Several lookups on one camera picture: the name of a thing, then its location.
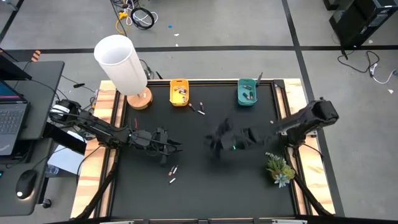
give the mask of teal container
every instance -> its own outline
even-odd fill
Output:
[[[250,96],[250,92],[253,93],[253,99],[249,100],[243,96],[243,93]],[[238,103],[241,106],[252,106],[255,102],[257,102],[257,93],[256,93],[256,81],[251,78],[241,78],[238,80]]]

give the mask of laptop screen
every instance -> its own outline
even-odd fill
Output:
[[[0,82],[0,103],[21,101],[21,98],[3,82]]]

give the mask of black equipment box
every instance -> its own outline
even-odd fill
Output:
[[[398,10],[398,0],[340,1],[329,22],[344,47],[360,46]]]

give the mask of wooden table frame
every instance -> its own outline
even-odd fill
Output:
[[[298,110],[305,107],[307,105],[307,101],[300,79],[288,78],[283,79],[283,82],[285,88],[282,89],[277,87],[276,92],[280,113],[281,116],[284,118],[289,113],[296,113]],[[284,99],[284,97],[282,97],[284,95],[283,91],[285,91],[287,99]],[[99,87],[94,115],[109,123],[111,122],[112,115],[114,115],[114,125],[119,126],[122,122],[124,96],[120,95],[119,98],[115,98],[115,95],[116,88],[113,83],[109,80],[102,81]],[[286,104],[289,105],[290,111],[285,110]],[[116,110],[113,111],[113,107],[115,105],[117,105],[117,108],[115,108]],[[310,136],[308,136],[306,144],[314,147],[315,149],[318,149],[317,138],[311,138]],[[89,141],[86,147],[85,156],[92,153],[93,150],[95,150],[97,147],[97,140]],[[328,181],[326,179],[323,162],[319,153],[315,152],[313,149],[310,149],[307,146],[301,146],[299,152],[300,161],[303,167],[304,179],[307,187],[311,190],[312,194],[314,194],[314,196],[326,210],[328,210],[330,213],[334,213],[335,208],[333,206],[333,201],[331,198]],[[75,201],[73,203],[73,208],[70,215],[71,217],[76,217],[77,215],[79,215],[93,198],[100,185],[101,177],[103,177],[102,179],[104,179],[104,176],[106,176],[111,168],[115,153],[116,151],[114,149],[106,152],[105,149],[102,147],[98,149],[94,154],[92,154],[89,158],[87,158],[87,160],[84,162],[81,168],[79,183],[75,195]],[[290,156],[292,158],[292,162],[295,168],[297,168],[296,160],[292,157],[291,149]],[[108,213],[108,202],[111,198],[109,188],[110,186],[104,193],[101,200],[101,209],[95,211],[95,215],[98,217],[105,217]],[[306,207],[308,206],[308,203],[306,203],[302,191],[297,184],[294,185],[294,188],[298,200],[299,214],[306,215]]]

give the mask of potted plant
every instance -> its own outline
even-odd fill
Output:
[[[279,184],[279,188],[285,187],[294,178],[295,171],[286,164],[284,158],[270,152],[266,152],[266,156],[268,157],[267,170],[271,173],[274,183]]]

